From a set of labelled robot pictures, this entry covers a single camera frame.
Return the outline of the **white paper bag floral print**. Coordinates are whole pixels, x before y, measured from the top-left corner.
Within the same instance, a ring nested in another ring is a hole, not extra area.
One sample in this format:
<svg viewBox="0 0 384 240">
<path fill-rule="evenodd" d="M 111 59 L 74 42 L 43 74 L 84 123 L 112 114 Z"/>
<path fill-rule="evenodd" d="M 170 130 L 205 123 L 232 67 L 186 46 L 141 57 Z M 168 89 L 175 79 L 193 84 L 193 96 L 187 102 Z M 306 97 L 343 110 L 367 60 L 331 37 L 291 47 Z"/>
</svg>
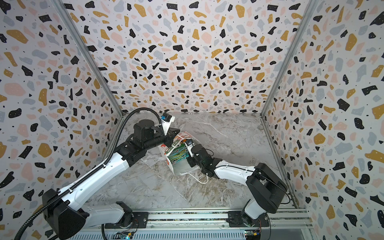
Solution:
<svg viewBox="0 0 384 240">
<path fill-rule="evenodd" d="M 189 175 L 200 184 L 205 185 L 208 183 L 209 177 L 206 177 L 206 181 L 202 182 L 193 175 L 193 172 L 201 170 L 197 164 L 192 162 L 192 148 L 199 143 L 190 133 L 181 132 L 172 140 L 170 147 L 162 144 L 158 146 L 158 149 L 175 176 Z"/>
</svg>

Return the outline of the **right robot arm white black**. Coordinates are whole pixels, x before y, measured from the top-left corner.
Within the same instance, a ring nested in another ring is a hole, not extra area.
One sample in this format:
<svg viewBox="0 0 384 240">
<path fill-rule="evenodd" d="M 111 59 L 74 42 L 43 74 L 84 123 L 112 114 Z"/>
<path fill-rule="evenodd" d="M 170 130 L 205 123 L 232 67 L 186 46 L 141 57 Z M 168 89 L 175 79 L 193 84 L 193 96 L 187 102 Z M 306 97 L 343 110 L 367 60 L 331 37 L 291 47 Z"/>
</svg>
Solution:
<svg viewBox="0 0 384 240">
<path fill-rule="evenodd" d="M 201 144 L 188 147 L 188 164 L 199 167 L 209 178 L 224 179 L 247 186 L 253 198 L 242 211 L 240 219 L 229 223 L 251 227 L 264 214 L 275 214 L 287 193 L 286 184 L 264 163 L 241 166 L 212 157 Z"/>
</svg>

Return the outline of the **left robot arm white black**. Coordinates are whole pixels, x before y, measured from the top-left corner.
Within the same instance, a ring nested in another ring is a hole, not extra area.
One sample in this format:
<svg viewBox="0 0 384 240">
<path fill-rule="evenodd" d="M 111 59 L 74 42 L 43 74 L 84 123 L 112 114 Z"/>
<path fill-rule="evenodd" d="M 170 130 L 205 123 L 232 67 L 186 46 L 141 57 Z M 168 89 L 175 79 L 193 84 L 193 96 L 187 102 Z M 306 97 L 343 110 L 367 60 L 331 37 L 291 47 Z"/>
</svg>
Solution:
<svg viewBox="0 0 384 240">
<path fill-rule="evenodd" d="M 134 214 L 123 202 L 90 207 L 86 202 L 100 188 L 121 172 L 142 159 L 148 150 L 164 145 L 171 147 L 180 133 L 169 122 L 155 126 L 151 120 L 141 120 L 134 125 L 134 132 L 113 152 L 107 163 L 97 165 L 92 171 L 60 191 L 49 190 L 43 194 L 43 203 L 54 203 L 44 210 L 44 219 L 60 240 L 70 239 L 80 230 L 98 225 L 115 224 L 121 228 L 132 227 Z"/>
</svg>

